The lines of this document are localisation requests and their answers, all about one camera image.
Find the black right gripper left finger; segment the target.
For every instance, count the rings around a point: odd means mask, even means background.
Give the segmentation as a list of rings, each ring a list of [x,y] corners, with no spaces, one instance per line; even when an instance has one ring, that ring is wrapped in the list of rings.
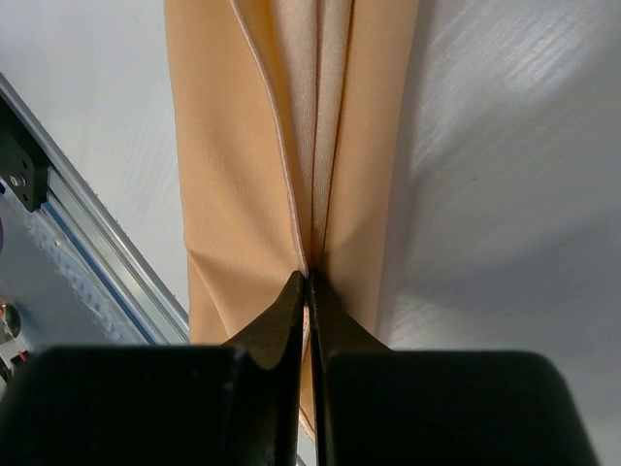
[[[306,281],[220,346],[59,347],[1,402],[5,465],[292,465]]]

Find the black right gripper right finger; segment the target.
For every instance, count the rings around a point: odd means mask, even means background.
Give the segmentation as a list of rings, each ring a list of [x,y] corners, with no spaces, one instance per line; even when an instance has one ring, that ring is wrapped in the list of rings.
[[[309,277],[321,465],[594,465],[568,386],[513,350],[392,350]]]

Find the beige cloth napkin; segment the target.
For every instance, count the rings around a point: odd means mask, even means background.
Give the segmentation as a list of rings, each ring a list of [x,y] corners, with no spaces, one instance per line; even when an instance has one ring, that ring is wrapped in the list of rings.
[[[189,338],[318,268],[376,327],[415,1],[169,1]]]

